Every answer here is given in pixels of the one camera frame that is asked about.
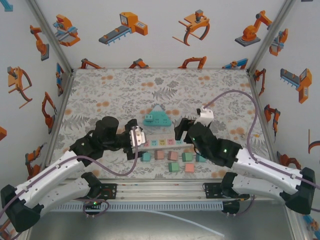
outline wall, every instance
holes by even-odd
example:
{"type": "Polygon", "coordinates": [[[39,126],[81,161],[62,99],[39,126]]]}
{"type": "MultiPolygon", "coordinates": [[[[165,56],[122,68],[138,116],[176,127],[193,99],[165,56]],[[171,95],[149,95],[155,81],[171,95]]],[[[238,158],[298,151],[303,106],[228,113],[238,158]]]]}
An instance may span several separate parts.
{"type": "MultiPolygon", "coordinates": [[[[278,121],[278,133],[275,146],[282,155],[296,158],[302,167],[315,171],[316,182],[320,183],[320,147],[315,146],[308,153],[308,129],[310,142],[320,140],[320,68],[319,68],[319,10],[320,2],[297,1],[281,26],[280,30],[288,28],[288,38],[278,56],[267,52],[258,66],[258,70],[266,69],[265,91],[260,96],[261,104],[270,104],[281,114],[278,121]],[[281,69],[299,76],[306,68],[312,74],[312,84],[309,86],[308,99],[299,103],[299,93],[291,84],[281,78],[281,69]]],[[[257,82],[260,91],[261,80],[257,82]]],[[[272,119],[268,129],[273,136],[272,119]]],[[[320,208],[320,194],[315,191],[313,207],[320,208]]],[[[320,214],[312,212],[320,221],[320,214]]]]}
{"type": "MultiPolygon", "coordinates": [[[[0,140],[0,189],[5,185],[16,186],[27,180],[28,171],[25,165],[25,154],[32,153],[44,142],[50,141],[48,127],[42,114],[42,101],[45,91],[49,93],[59,111],[63,95],[58,97],[56,85],[56,64],[58,57],[49,49],[49,58],[41,61],[41,54],[36,47],[36,38],[30,32],[30,25],[39,27],[25,1],[9,0],[13,11],[4,11],[0,5],[0,127],[6,130],[7,136],[0,140]],[[7,67],[20,67],[28,74],[32,86],[24,91],[32,101],[19,109],[25,100],[19,92],[8,87],[7,67]]],[[[43,43],[48,40],[39,33],[43,43]]],[[[28,85],[22,78],[23,87],[28,85]]],[[[47,103],[46,111],[51,116],[53,108],[47,103]]],[[[41,151],[41,156],[34,162],[40,164],[47,154],[48,145],[41,151]]]]}
{"type": "MultiPolygon", "coordinates": [[[[177,68],[185,59],[207,56],[205,68],[221,68],[232,61],[253,59],[262,41],[243,47],[235,38],[243,35],[244,29],[253,25],[256,14],[265,10],[265,15],[274,20],[283,0],[211,1],[194,0],[149,1],[105,1],[96,0],[38,0],[46,20],[53,24],[56,15],[66,16],[78,28],[80,41],[72,46],[62,46],[73,68],[79,68],[81,59],[107,68],[128,68],[133,61],[141,58],[152,68],[177,68]],[[201,41],[193,36],[187,46],[172,36],[183,39],[186,27],[178,23],[186,16],[201,9],[210,19],[210,30],[201,41]],[[138,33],[121,37],[109,46],[99,42],[99,38],[121,25],[121,12],[132,12],[138,20],[147,24],[148,34],[138,33]]],[[[196,34],[201,35],[204,28],[196,34]]],[[[257,36],[263,39],[268,30],[261,24],[257,36]]]]}

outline teal block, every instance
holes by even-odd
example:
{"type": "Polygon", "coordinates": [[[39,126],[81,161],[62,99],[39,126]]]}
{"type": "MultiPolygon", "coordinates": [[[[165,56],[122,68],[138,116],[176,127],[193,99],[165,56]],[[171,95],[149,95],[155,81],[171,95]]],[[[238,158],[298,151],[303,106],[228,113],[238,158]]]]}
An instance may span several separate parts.
{"type": "Polygon", "coordinates": [[[182,162],[192,162],[194,156],[191,152],[182,153],[182,162]]]}
{"type": "Polygon", "coordinates": [[[154,117],[151,114],[147,114],[145,115],[144,120],[150,123],[154,120],[154,117]]]}
{"type": "Polygon", "coordinates": [[[197,154],[195,156],[195,161],[196,162],[199,162],[199,163],[205,163],[206,162],[206,159],[203,157],[203,156],[200,156],[199,154],[197,154]]]}
{"type": "Polygon", "coordinates": [[[150,162],[151,155],[148,152],[145,152],[141,157],[141,162],[150,162]]]}
{"type": "Polygon", "coordinates": [[[177,162],[170,162],[169,163],[169,172],[170,173],[177,173],[180,171],[179,163],[177,162]]]}
{"type": "Polygon", "coordinates": [[[150,127],[170,127],[172,122],[161,106],[157,104],[149,114],[145,115],[143,124],[150,127]]]}

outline gray floor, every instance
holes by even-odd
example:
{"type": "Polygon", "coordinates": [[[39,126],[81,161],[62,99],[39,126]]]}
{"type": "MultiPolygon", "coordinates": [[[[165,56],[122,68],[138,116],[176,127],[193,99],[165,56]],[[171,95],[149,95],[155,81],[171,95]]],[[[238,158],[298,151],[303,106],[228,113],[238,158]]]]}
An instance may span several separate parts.
{"type": "MultiPolygon", "coordinates": [[[[202,224],[226,240],[292,240],[282,205],[255,202],[246,214],[226,218],[213,211],[170,211],[169,214],[202,224]]],[[[32,229],[30,240],[220,240],[202,228],[147,212],[109,212],[96,219],[82,213],[50,212],[32,229]]]]}

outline teal triangle piece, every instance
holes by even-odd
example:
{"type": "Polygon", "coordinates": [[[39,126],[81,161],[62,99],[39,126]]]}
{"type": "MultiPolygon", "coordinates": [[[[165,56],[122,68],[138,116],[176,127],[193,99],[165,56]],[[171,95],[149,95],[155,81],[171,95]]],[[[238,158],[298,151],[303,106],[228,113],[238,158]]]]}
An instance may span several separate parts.
{"type": "Polygon", "coordinates": [[[170,127],[172,123],[162,107],[157,104],[149,114],[145,115],[143,124],[150,127],[170,127]]]}

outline white cable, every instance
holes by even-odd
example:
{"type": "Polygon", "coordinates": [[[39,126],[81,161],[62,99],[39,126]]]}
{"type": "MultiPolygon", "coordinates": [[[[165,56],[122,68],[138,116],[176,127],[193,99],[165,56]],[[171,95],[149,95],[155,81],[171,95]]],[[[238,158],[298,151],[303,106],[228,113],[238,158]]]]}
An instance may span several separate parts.
{"type": "Polygon", "coordinates": [[[196,225],[196,226],[198,226],[198,227],[200,227],[200,228],[202,228],[204,230],[207,230],[207,231],[209,231],[211,233],[217,234],[217,235],[219,235],[219,236],[221,236],[223,238],[225,237],[225,235],[220,233],[220,232],[217,232],[217,231],[212,230],[212,229],[210,229],[210,228],[208,228],[206,226],[203,226],[203,225],[201,225],[199,223],[196,223],[194,221],[190,221],[190,220],[182,218],[182,217],[178,217],[178,216],[171,215],[171,214],[168,214],[168,213],[164,213],[164,212],[161,212],[161,211],[143,210],[142,212],[147,212],[147,213],[152,213],[152,214],[160,214],[160,215],[164,215],[164,216],[171,217],[171,218],[174,218],[174,219],[178,219],[178,220],[184,221],[186,223],[196,225]]]}

